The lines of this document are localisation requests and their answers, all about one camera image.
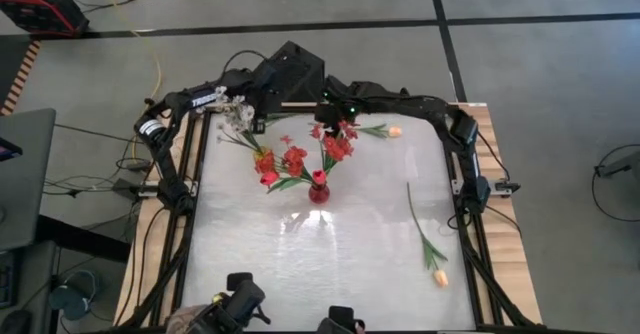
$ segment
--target wooden platform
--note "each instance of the wooden platform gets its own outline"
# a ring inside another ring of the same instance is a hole
[[[292,106],[308,105],[306,103],[291,103]],[[459,103],[459,105],[471,114],[479,124],[480,132],[487,139],[492,146],[496,154],[499,156],[497,140],[493,131],[493,125],[491,123],[491,117],[489,109],[486,104],[474,104],[474,103]],[[182,146],[184,144],[184,131],[186,129],[186,121],[181,128],[181,134],[179,134],[174,140],[174,147],[172,148],[172,156],[174,162],[179,163]],[[193,178],[196,156],[198,148],[200,146],[200,134],[202,131],[202,120],[196,122],[194,131],[194,137],[192,146],[189,150],[190,158],[188,161],[187,176]],[[504,177],[502,168],[495,161],[489,149],[482,141],[478,141],[477,145],[478,160],[480,162],[480,168],[487,178],[499,179]],[[157,173],[150,175],[150,180],[156,180],[158,178]],[[499,210],[506,214],[510,218],[515,220],[515,214],[511,199],[492,198],[489,200],[489,206]],[[167,226],[169,219],[169,212],[162,210],[158,217],[153,221],[153,226],[149,229],[152,219],[156,212],[161,209],[162,205],[157,199],[147,199],[142,203],[140,210],[140,217],[138,219],[136,241],[132,248],[135,250],[135,270],[133,270],[133,255],[129,257],[129,263],[125,278],[122,283],[122,289],[120,293],[120,300],[118,302],[118,308],[116,310],[116,320],[120,316],[124,308],[124,314],[120,322],[124,322],[133,312],[136,303],[138,303],[138,290],[140,290],[140,301],[144,300],[148,291],[155,284],[158,277],[158,270],[160,266],[160,258],[162,256],[165,237],[167,234]],[[518,234],[518,231],[514,228],[513,224],[501,218],[491,210],[486,210],[483,214],[484,230],[486,232],[487,243],[489,246],[491,262],[493,265],[493,271],[495,278],[498,280],[502,288],[505,290],[511,300],[520,308],[525,316],[534,322],[541,322],[540,312],[538,310],[538,304],[535,298],[529,269],[527,266],[527,260],[522,247],[522,241]],[[182,235],[182,227],[184,223],[178,223],[175,242],[173,249],[177,247]],[[143,241],[144,237],[149,230],[146,253],[144,274],[141,280],[140,274],[142,273],[142,254],[143,254]],[[134,279],[133,286],[131,287],[132,277]],[[491,307],[489,305],[489,298],[482,279],[477,277],[478,287],[480,291],[481,306],[483,311],[483,317],[486,323],[491,323]],[[170,312],[171,301],[173,298],[173,280],[167,286],[165,291],[165,299],[163,300],[163,311],[160,322],[163,323]]]

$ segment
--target concrete floor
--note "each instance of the concrete floor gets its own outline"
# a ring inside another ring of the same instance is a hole
[[[447,18],[640,12],[640,0],[442,1]],[[142,0],[122,9],[136,29],[436,18],[432,0]],[[128,29],[113,9],[89,18],[96,31]],[[449,30],[468,100],[489,103],[504,162],[523,186],[514,203],[544,322],[636,333],[640,227],[600,214],[589,184],[593,166],[606,152],[640,142],[635,115],[640,78],[634,70],[640,64],[640,22]],[[0,34],[17,33],[0,17]],[[168,92],[214,78],[237,50],[270,54],[286,40],[323,57],[327,72],[345,81],[372,80],[455,99],[437,27],[184,35],[151,42],[164,71],[162,92]],[[255,63],[243,57],[237,65]],[[154,70],[139,39],[45,41],[17,109],[53,107],[58,123],[128,138],[142,99],[153,88]],[[56,128],[48,176],[108,176],[124,145]],[[598,195],[612,213],[640,218],[637,185],[621,175],[598,183]],[[112,193],[86,194],[75,200],[47,198],[42,211],[91,225],[128,207]],[[115,307],[115,299],[101,300]],[[81,329],[104,326],[94,324]]]

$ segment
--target green stem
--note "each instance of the green stem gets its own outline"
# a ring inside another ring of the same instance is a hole
[[[436,269],[438,269],[438,264],[436,263],[436,257],[442,260],[447,260],[447,257],[444,254],[440,253],[438,249],[427,239],[420,227],[420,223],[418,222],[418,217],[416,216],[415,211],[413,210],[413,201],[411,200],[411,187],[409,186],[409,182],[407,182],[407,197],[409,199],[409,209],[411,210],[411,216],[413,217],[413,221],[416,223],[416,227],[418,227],[418,231],[420,232],[420,237],[422,238],[423,245],[427,245],[432,253],[429,255],[429,260],[435,264]]]

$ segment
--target flower bouquet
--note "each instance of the flower bouquet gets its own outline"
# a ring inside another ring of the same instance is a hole
[[[249,130],[242,130],[235,135],[223,131],[225,138],[220,141],[244,146],[253,151],[254,168],[261,175],[260,183],[269,189],[284,190],[300,183],[308,183],[309,199],[316,203],[325,203],[330,196],[327,186],[327,176],[337,163],[353,154],[352,140],[358,138],[356,124],[341,122],[337,131],[324,129],[324,124],[313,125],[310,135],[318,141],[320,146],[321,169],[309,171],[305,165],[307,151],[292,145],[293,139],[288,135],[280,138],[287,146],[282,156],[274,153],[273,149],[262,146]]]

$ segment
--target green leaf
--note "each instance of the green leaf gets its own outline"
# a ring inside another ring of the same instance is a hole
[[[224,133],[224,135],[226,135],[226,136],[227,136],[227,138],[229,138],[229,139],[230,139],[234,144],[242,145],[242,146],[245,146],[245,147],[247,147],[247,148],[249,148],[249,149],[251,149],[251,150],[254,150],[254,148],[252,148],[251,146],[249,146],[247,143],[244,143],[243,141],[238,140],[237,138],[234,138],[234,137],[232,137],[231,135],[229,135],[229,134],[227,134],[227,133],[225,133],[225,132],[223,132],[223,133]]]
[[[302,178],[307,179],[309,181],[313,181],[313,178],[311,177],[311,174],[309,174],[309,171],[307,170],[306,166],[302,167]]]
[[[251,145],[253,145],[254,148],[256,148],[256,151],[262,153],[262,149],[260,148],[260,144],[258,144],[258,142],[256,141],[256,138],[253,136],[253,134],[251,134],[250,131],[245,130],[243,132],[240,133],[249,143],[251,143]]]
[[[431,269],[431,262],[433,261],[431,247],[423,243],[422,250],[424,251],[424,264],[427,266],[427,269]]]
[[[320,158],[322,158],[322,170],[324,170],[324,161],[326,160],[324,148],[322,147],[322,142],[318,141],[318,143],[320,144]]]
[[[292,180],[288,180],[286,183],[284,183],[284,184],[282,184],[280,186],[280,191],[283,191],[285,189],[289,189],[294,185],[302,183],[302,179],[299,179],[299,178],[290,178],[290,179],[292,179]]]
[[[447,259],[447,257],[444,254],[440,253],[440,251],[438,251],[438,249],[436,249],[436,247],[433,246],[433,244],[431,244],[431,242],[429,242],[429,245],[431,246],[431,250],[433,250],[433,254],[435,256],[437,256],[438,258],[444,261],[449,261],[449,259]]]
[[[269,190],[267,190],[267,194],[271,193],[272,191],[276,190],[276,189],[280,189],[281,186],[285,185],[287,181],[290,181],[293,178],[283,178],[278,180],[275,184],[273,184],[271,186],[271,188],[269,188]]]
[[[292,186],[301,183],[303,180],[300,178],[282,178],[278,180],[275,184],[269,188],[267,194],[271,193],[274,190],[284,190],[287,188],[291,188]]]
[[[409,182],[407,182],[407,198],[409,200],[409,209],[411,210],[411,216],[413,217],[413,221],[416,223],[416,227],[420,232],[420,239],[422,240],[422,246],[424,250],[425,262],[427,263],[427,269],[431,267],[431,264],[437,267],[435,257],[438,257],[442,260],[448,261],[447,257],[442,254],[436,247],[427,239],[420,227],[420,223],[418,222],[418,217],[416,216],[415,211],[413,210],[413,202],[411,200],[411,187],[409,186]]]
[[[369,134],[372,135],[376,138],[380,138],[380,139],[387,139],[389,137],[389,134],[387,133],[387,131],[384,130],[378,130],[375,128],[358,128],[356,129],[359,132],[365,133],[365,134]]]

